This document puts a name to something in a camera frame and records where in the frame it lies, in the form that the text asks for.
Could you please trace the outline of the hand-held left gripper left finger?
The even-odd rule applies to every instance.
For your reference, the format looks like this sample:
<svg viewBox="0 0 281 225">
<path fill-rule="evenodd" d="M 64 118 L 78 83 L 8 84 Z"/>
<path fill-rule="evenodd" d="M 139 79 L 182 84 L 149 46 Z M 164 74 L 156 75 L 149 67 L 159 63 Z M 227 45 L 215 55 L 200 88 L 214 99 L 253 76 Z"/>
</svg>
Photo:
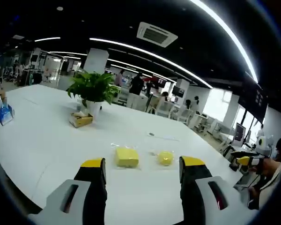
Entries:
<svg viewBox="0 0 281 225">
<path fill-rule="evenodd" d="M 103 225 L 107 200 L 105 158 L 87 160 L 74 179 L 66 180 L 47 198 L 35 225 Z"/>
</svg>

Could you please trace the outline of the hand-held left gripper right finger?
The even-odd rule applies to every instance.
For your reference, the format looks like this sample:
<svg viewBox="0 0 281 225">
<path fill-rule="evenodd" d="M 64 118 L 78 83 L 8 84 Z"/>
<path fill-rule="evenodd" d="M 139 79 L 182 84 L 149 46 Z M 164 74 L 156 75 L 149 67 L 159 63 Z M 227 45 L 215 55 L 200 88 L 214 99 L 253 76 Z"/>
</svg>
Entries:
<svg viewBox="0 0 281 225">
<path fill-rule="evenodd" d="M 194 157 L 179 158 L 182 225 L 247 225 L 257 210 L 248 208 L 249 193 L 237 190 L 220 176 L 212 176 Z"/>
</svg>

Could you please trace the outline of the person's right hand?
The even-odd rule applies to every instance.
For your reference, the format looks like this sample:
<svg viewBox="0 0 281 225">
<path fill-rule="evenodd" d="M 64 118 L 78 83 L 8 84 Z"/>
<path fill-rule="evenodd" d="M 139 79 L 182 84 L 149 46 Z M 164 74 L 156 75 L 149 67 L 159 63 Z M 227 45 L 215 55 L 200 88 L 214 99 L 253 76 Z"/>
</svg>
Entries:
<svg viewBox="0 0 281 225">
<path fill-rule="evenodd" d="M 265 176 L 273 176 L 280 165 L 281 162 L 274 161 L 271 158 L 264 158 L 262 160 L 261 174 Z"/>
</svg>

